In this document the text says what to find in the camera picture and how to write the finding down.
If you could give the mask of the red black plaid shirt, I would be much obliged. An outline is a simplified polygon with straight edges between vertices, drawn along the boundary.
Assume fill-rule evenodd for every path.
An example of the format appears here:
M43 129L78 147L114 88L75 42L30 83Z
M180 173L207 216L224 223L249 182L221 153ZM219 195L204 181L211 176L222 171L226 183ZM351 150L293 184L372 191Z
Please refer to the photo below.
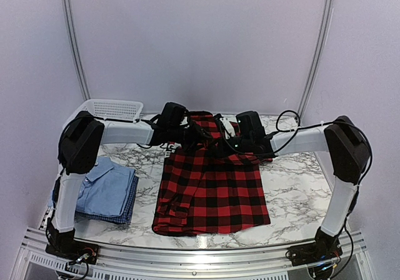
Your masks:
M162 236L230 234L270 224L255 156L217 158L175 147L164 157L152 231Z

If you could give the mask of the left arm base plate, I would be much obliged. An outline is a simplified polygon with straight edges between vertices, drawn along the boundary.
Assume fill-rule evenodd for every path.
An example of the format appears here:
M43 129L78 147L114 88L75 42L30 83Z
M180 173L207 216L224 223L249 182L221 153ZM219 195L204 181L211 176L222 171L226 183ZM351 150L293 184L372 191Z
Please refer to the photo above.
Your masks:
M96 264L98 260L99 246L82 241L73 241L71 244L65 244L60 248L56 248L48 244L45 252L60 258L69 259L70 261L77 259L84 254L88 254L86 259L88 264Z

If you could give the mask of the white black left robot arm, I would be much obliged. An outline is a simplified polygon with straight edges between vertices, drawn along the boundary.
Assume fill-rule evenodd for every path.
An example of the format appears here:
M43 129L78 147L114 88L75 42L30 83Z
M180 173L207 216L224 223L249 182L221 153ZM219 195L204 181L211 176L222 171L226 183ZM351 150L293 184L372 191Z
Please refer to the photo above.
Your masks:
M212 138L181 108L167 110L151 120L132 122L79 112L66 124L59 139L57 158L61 171L53 189L53 212L47 220L46 252L66 259L83 254L95 256L98 252L98 245L75 240L74 216L79 188L94 167L101 145L159 146L174 142L192 151Z

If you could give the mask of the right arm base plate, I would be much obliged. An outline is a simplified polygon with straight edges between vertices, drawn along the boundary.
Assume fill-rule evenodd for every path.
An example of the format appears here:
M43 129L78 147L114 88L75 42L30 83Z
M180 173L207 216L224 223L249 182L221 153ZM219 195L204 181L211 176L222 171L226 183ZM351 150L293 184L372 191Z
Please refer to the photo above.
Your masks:
M339 258L342 254L343 250L340 244L335 244L328 249L324 243L310 242L289 247L285 256L293 266L301 266Z

